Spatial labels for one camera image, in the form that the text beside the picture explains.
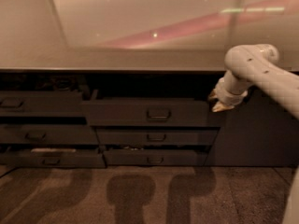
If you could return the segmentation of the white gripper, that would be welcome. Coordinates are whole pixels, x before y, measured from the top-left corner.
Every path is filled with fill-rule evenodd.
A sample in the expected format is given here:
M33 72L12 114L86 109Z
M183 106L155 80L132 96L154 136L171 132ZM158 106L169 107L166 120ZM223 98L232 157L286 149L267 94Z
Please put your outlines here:
M214 113L232 110L248 95L248 88L238 79L222 77L208 95L209 102L219 100L212 106Z

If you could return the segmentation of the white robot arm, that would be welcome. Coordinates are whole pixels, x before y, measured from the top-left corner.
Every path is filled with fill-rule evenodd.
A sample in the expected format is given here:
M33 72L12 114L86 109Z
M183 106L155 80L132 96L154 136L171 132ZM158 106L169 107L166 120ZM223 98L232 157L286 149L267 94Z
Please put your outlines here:
M272 45L227 51L226 72L208 95L211 111L225 111L210 162L228 166L297 165L299 76L277 66Z

